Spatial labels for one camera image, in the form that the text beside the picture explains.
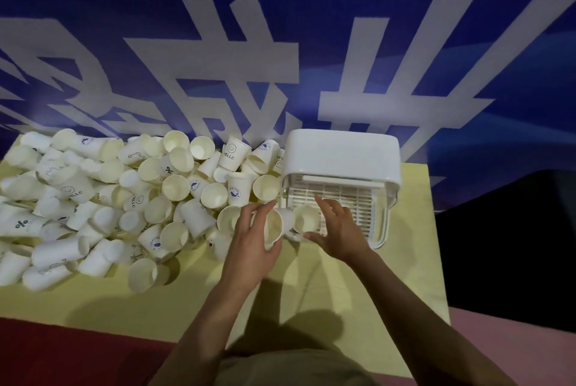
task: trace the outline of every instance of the black object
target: black object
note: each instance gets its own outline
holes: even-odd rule
[[[448,305],[576,332],[576,172],[530,174],[436,227]]]

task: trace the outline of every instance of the right hand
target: right hand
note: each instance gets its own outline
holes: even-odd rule
[[[350,209],[333,199],[322,199],[314,196],[326,219],[328,234],[321,236],[318,233],[306,232],[304,237],[321,246],[329,256],[348,263],[351,259],[371,248],[364,237],[360,227],[354,223]]]

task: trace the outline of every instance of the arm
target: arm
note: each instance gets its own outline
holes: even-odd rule
[[[318,196],[316,202],[326,218],[328,235],[306,233],[305,237],[356,273],[419,385],[515,384],[414,295],[370,249],[348,208]]]
[[[212,385],[234,321],[252,290],[270,272],[282,248],[264,249],[264,222],[275,202],[242,208],[222,278],[149,386]],[[256,211],[250,227],[252,213]]]

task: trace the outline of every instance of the hand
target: hand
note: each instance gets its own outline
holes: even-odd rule
[[[282,250],[282,240],[278,240],[270,251],[266,251],[264,224],[266,215],[275,204],[275,201],[270,201],[265,205],[248,204],[242,208],[220,279],[220,283],[227,289],[248,296],[274,267]],[[256,215],[250,227],[254,212]]]
[[[353,257],[370,252],[371,248],[364,233],[354,223],[350,209],[333,199],[314,196],[316,203],[326,218],[327,236],[306,232],[304,237],[319,244],[326,253],[335,259],[348,263]]]

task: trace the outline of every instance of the table surface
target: table surface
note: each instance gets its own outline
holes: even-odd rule
[[[0,164],[0,178],[14,172]],[[377,251],[449,322],[428,167],[402,164],[402,177],[388,239]],[[218,282],[222,264],[212,258],[206,244],[181,251],[167,264],[173,274],[169,284],[141,294],[129,292],[127,268],[117,266],[105,278],[77,274],[39,293],[22,284],[0,287],[0,317],[176,342]],[[315,244],[284,240],[268,279],[244,304],[229,344],[235,342],[238,349],[274,349],[277,342],[299,346],[294,344],[297,339],[340,351],[370,372],[410,376],[352,271]]]

